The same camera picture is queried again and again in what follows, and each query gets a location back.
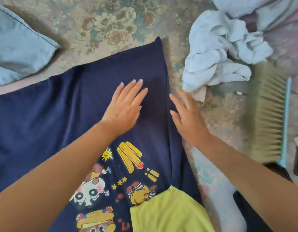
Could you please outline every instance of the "crumpled white cloth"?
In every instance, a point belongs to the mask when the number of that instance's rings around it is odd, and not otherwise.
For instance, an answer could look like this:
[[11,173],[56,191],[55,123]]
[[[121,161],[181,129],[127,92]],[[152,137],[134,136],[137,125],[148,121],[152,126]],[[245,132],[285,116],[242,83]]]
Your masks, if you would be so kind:
[[261,32],[248,33],[244,21],[230,20],[222,11],[202,13],[191,27],[189,42],[182,89],[202,102],[204,85],[250,79],[249,67],[232,62],[227,52],[248,64],[266,61],[273,53]]

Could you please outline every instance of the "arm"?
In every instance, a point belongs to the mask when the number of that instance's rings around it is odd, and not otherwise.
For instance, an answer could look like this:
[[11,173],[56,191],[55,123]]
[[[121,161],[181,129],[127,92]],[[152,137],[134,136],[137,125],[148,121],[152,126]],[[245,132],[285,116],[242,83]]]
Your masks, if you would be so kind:
[[0,193],[0,231],[47,230],[108,145],[135,125],[142,84],[121,83],[99,123]]
[[298,186],[246,157],[210,134],[197,101],[178,91],[170,99],[178,113],[171,111],[182,137],[218,167],[274,232],[298,231]]

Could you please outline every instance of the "cartoon character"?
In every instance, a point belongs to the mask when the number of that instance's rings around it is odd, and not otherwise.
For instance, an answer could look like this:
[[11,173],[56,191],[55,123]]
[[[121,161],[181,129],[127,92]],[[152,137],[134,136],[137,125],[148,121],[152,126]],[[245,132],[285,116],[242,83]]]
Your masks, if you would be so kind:
[[150,189],[140,182],[134,182],[126,188],[126,192],[133,205],[140,205],[144,201],[151,199],[155,195],[156,186],[151,186]]
[[97,210],[88,214],[78,214],[76,227],[79,232],[114,232],[112,207]]
[[100,194],[109,195],[109,191],[105,190],[105,182],[99,176],[101,174],[110,173],[110,168],[104,169],[103,166],[95,164],[92,171],[86,176],[83,183],[75,191],[70,201],[74,203],[78,209],[92,207]]
[[143,154],[130,142],[120,143],[117,148],[117,152],[119,153],[129,173],[134,171],[133,164],[137,169],[142,169],[144,167],[144,163],[139,159]]

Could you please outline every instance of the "hand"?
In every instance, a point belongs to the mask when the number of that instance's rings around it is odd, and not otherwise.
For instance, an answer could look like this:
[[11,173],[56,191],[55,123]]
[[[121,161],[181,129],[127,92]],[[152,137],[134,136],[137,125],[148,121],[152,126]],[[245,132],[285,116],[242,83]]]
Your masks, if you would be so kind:
[[177,93],[180,95],[184,103],[182,103],[182,101],[175,95],[169,95],[179,113],[170,111],[172,120],[183,139],[199,148],[200,145],[206,144],[208,137],[210,137],[211,134],[201,116],[197,101],[190,94],[182,90],[177,90]]
[[148,92],[145,88],[138,93],[142,85],[142,79],[137,83],[133,80],[125,87],[121,83],[113,94],[112,101],[100,122],[113,132],[115,138],[134,127],[142,108],[140,104]]

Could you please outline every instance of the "light blue cloth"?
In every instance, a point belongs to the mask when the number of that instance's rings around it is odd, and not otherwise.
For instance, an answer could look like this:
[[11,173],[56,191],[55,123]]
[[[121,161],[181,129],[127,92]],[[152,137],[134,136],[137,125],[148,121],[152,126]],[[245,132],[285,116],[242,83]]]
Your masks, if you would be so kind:
[[0,86],[40,71],[60,45],[0,6]]

